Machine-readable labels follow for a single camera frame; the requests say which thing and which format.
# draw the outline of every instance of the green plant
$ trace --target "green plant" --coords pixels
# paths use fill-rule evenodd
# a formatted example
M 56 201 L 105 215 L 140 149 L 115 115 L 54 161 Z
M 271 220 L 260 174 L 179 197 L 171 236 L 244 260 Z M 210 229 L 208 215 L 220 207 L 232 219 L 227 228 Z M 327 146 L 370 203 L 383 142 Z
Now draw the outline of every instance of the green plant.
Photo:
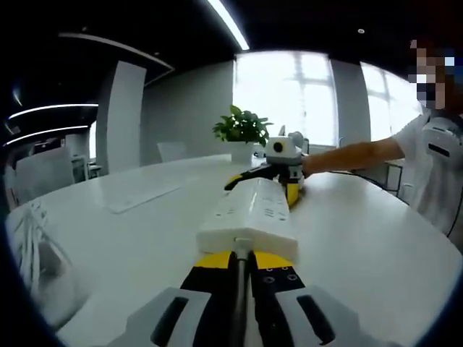
M 267 118 L 259 118 L 250 111 L 241 111 L 236 106 L 230 105 L 231 116 L 221 116 L 224 121 L 216 123 L 212 128 L 213 133 L 222 141 L 228 142 L 259 142 L 262 146 L 268 140 Z

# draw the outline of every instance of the human arm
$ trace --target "human arm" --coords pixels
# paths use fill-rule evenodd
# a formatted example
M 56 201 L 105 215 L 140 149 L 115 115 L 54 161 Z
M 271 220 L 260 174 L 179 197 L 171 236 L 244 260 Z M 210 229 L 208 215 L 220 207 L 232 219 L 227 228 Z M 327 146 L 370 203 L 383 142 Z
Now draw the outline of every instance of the human arm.
M 304 157 L 302 170 L 306 177 L 320 172 L 349 171 L 366 168 L 386 160 L 401 159 L 404 153 L 399 143 L 389 137 L 374 142 L 360 142 L 329 152 Z

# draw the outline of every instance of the potted plant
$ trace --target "potted plant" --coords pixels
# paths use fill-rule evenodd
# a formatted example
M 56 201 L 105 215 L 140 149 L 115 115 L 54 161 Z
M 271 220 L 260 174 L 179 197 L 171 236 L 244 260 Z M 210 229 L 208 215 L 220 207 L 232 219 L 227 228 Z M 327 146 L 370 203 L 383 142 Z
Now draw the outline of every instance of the potted plant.
M 253 146 L 256 142 L 263 147 L 268 140 L 267 118 L 259 118 L 251 111 L 241 111 L 230 105 L 230 116 L 221 116 L 223 121 L 216 123 L 213 133 L 222 141 L 230 142 L 231 161 L 250 163 Z

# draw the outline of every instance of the round table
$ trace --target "round table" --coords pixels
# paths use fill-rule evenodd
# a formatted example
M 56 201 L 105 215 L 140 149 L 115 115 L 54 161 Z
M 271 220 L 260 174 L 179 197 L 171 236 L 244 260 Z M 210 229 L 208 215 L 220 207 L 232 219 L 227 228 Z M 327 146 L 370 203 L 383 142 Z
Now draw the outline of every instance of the round table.
M 247 167 L 229 155 L 181 160 L 85 181 L 41 197 L 55 239 L 89 275 L 92 294 L 58 332 L 70 346 L 106 345 L 166 287 L 180 287 L 201 254 L 195 235 L 224 183 Z M 184 187 L 121 214 L 108 205 L 172 184 Z M 292 209 L 305 285 L 358 313 L 374 338 L 412 346 L 435 322 L 462 273 L 447 238 L 402 201 L 356 176 L 305 181 Z M 257 341 L 258 332 L 249 331 Z

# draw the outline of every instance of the power strip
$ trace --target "power strip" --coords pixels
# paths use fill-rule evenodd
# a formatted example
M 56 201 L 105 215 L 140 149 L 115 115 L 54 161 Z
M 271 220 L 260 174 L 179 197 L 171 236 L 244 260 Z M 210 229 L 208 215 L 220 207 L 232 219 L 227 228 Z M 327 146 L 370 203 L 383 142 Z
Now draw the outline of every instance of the power strip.
M 262 178 L 238 183 L 204 222 L 197 245 L 201 252 L 224 252 L 233 250 L 236 238 L 251 239 L 257 252 L 288 260 L 297 256 L 297 240 L 280 183 Z

